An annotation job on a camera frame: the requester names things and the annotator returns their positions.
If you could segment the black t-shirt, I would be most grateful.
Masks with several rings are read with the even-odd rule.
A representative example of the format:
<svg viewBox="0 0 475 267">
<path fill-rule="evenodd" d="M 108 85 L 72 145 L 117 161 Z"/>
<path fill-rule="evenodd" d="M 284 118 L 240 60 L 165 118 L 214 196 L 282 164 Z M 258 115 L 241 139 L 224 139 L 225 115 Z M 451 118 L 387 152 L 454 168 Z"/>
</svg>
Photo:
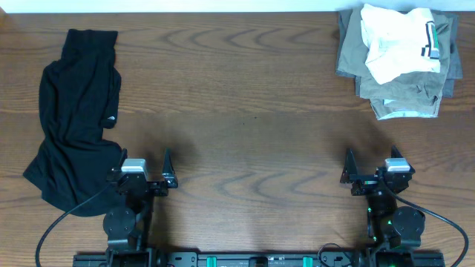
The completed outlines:
<svg viewBox="0 0 475 267">
<path fill-rule="evenodd" d="M 116 31 L 70 29 L 60 59 L 45 67 L 39 85 L 45 138 L 23 175 L 44 201 L 79 217 L 104 214 L 122 201 L 106 180 L 122 149 L 103 137 L 118 119 L 117 37 Z"/>
</svg>

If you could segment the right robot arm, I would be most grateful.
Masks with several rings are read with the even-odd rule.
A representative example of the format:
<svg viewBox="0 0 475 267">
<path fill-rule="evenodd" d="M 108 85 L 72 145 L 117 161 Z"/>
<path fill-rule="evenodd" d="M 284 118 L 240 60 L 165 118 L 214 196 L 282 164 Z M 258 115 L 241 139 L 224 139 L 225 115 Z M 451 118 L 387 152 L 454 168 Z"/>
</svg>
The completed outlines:
<svg viewBox="0 0 475 267">
<path fill-rule="evenodd" d="M 356 158 L 347 149 L 340 183 L 350 184 L 353 196 L 367 201 L 367 234 L 373 241 L 354 257 L 357 266 L 415 266 L 413 251 L 421 243 L 425 215 L 396 198 L 409 186 L 415 169 L 396 147 L 374 174 L 360 174 Z"/>
</svg>

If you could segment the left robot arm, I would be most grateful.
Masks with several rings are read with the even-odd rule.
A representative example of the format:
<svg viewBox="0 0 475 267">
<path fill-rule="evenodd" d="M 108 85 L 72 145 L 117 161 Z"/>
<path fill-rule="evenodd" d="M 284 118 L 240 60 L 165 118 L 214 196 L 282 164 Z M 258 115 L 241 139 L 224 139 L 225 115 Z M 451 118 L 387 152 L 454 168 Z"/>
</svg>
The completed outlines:
<svg viewBox="0 0 475 267">
<path fill-rule="evenodd" d="M 102 225 L 108 236 L 108 248 L 103 266 L 167 265 L 167 256 L 148 246 L 148 233 L 154 199 L 166 197 L 170 189 L 178 187 L 169 149 L 165 150 L 162 177 L 159 181 L 151 181 L 146 160 L 128 158 L 126 149 L 122 151 L 118 164 L 108 172 L 106 181 L 125 202 L 112 208 L 104 217 Z"/>
</svg>

